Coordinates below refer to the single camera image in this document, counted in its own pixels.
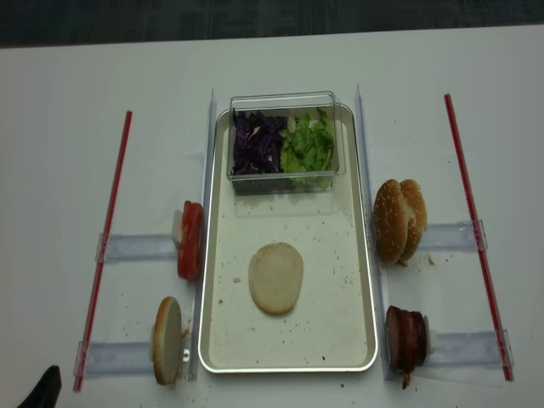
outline red straw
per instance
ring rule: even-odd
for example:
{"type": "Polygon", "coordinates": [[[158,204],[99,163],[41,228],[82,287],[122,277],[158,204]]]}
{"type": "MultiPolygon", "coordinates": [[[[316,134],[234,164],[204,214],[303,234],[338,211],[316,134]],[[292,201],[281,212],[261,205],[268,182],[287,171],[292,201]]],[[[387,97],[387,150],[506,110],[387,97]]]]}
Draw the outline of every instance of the red straw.
{"type": "MultiPolygon", "coordinates": [[[[467,164],[465,162],[465,156],[462,152],[461,138],[459,137],[459,129],[457,128],[456,114],[453,111],[453,103],[451,102],[451,96],[449,93],[444,95],[445,108],[448,111],[448,118],[450,119],[451,134],[453,136],[453,144],[456,147],[457,160],[459,161],[459,169],[461,170],[462,183],[465,188],[465,196],[467,197],[468,211],[470,212],[470,219],[474,225],[478,225],[478,214],[476,213],[476,205],[474,204],[473,191],[470,187],[470,181],[468,180],[467,164]]],[[[474,229],[474,238],[476,242],[480,242],[479,228],[474,229]]],[[[507,381],[513,381],[512,361],[510,361],[510,355],[506,350],[506,344],[504,337],[504,331],[502,330],[501,316],[499,315],[499,307],[496,304],[495,291],[493,289],[493,282],[491,281],[490,266],[487,262],[487,255],[485,250],[479,248],[479,263],[482,267],[482,274],[484,275],[485,290],[487,291],[487,298],[490,303],[491,317],[493,319],[493,326],[496,331],[496,341],[499,346],[499,353],[502,357],[502,369],[504,370],[504,378],[507,381]]]]}
{"type": "MultiPolygon", "coordinates": [[[[116,174],[113,178],[113,185],[111,186],[110,203],[108,204],[108,213],[105,217],[104,232],[102,236],[107,236],[111,231],[111,222],[113,221],[113,211],[116,207],[117,191],[119,190],[119,180],[121,179],[122,162],[125,158],[125,151],[127,150],[128,132],[130,130],[130,122],[132,121],[133,113],[127,110],[125,116],[125,126],[122,130],[121,146],[119,147],[119,156],[117,157],[116,174]]],[[[102,270],[104,269],[104,261],[98,261],[96,263],[96,270],[94,271],[94,283],[93,290],[91,291],[91,300],[88,305],[87,322],[85,323],[85,332],[83,333],[83,345],[80,347],[79,360],[81,365],[78,372],[81,374],[76,377],[74,382],[74,391],[79,392],[82,389],[83,372],[85,369],[85,356],[88,351],[88,342],[91,339],[91,331],[93,330],[94,311],[96,310],[96,301],[99,295],[100,280],[102,279],[102,270]]]]}

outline tomato slice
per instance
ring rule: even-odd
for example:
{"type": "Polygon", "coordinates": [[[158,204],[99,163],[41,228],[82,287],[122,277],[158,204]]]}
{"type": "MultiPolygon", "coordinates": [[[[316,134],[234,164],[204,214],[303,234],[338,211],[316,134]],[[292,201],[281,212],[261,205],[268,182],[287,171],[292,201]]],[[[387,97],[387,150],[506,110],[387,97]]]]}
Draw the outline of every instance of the tomato slice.
{"type": "Polygon", "coordinates": [[[186,201],[181,219],[181,244],[178,250],[178,276],[196,279],[200,272],[200,240],[202,206],[198,202],[186,201]]]}

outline sesame seed bun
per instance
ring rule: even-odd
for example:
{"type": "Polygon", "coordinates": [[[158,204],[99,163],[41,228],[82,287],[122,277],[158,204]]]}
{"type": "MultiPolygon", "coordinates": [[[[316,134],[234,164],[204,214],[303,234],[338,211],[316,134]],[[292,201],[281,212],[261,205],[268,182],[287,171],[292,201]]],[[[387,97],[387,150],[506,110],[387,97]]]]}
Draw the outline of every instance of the sesame seed bun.
{"type": "Polygon", "coordinates": [[[417,250],[427,227],[427,210],[414,180],[383,183],[374,202],[377,250],[384,264],[407,261],[417,250]]]}
{"type": "Polygon", "coordinates": [[[408,218],[405,209],[405,198],[399,182],[391,179],[383,183],[374,202],[374,226],[377,250],[385,264],[396,263],[405,250],[408,239],[408,218]]]}
{"type": "Polygon", "coordinates": [[[400,255],[401,261],[407,261],[414,253],[422,240],[423,231],[427,228],[427,209],[423,200],[422,189],[414,180],[405,180],[400,183],[400,191],[405,198],[408,218],[408,239],[405,250],[400,255]]]}

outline hamburger bun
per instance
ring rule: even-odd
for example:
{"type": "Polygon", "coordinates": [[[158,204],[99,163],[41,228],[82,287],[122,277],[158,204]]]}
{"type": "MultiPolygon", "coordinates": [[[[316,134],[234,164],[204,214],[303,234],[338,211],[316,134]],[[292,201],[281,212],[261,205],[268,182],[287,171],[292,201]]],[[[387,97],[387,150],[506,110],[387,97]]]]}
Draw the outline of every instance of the hamburger bun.
{"type": "Polygon", "coordinates": [[[303,281],[303,258],[285,242],[268,244],[249,263],[249,290],[264,312],[283,315],[294,308],[303,281]]]}
{"type": "Polygon", "coordinates": [[[407,261],[416,253],[423,231],[427,228],[427,209],[422,189],[416,181],[410,179],[403,181],[400,183],[400,191],[405,198],[408,212],[408,238],[405,250],[400,254],[400,260],[407,261]]]}
{"type": "Polygon", "coordinates": [[[374,202],[377,250],[384,264],[407,261],[416,252],[427,226],[427,210],[414,180],[383,183],[374,202]]]}
{"type": "Polygon", "coordinates": [[[153,331],[153,371],[161,385],[176,380],[181,352],[181,309],[174,297],[165,297],[153,331]]]}

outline plastic container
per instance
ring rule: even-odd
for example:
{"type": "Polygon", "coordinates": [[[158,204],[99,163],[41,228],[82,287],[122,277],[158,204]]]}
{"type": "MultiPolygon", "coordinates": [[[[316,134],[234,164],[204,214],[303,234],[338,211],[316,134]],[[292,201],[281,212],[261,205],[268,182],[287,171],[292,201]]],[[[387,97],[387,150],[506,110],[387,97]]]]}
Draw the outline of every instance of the plastic container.
{"type": "Polygon", "coordinates": [[[313,93],[286,93],[250,97],[234,97],[230,101],[229,157],[227,178],[235,194],[271,194],[299,191],[320,191],[332,188],[334,178],[345,171],[343,159],[341,111],[334,94],[329,91],[313,93]],[[262,112],[265,116],[310,116],[310,126],[317,122],[320,108],[326,112],[333,140],[331,166],[319,172],[234,174],[235,117],[246,112],[262,112]]]}

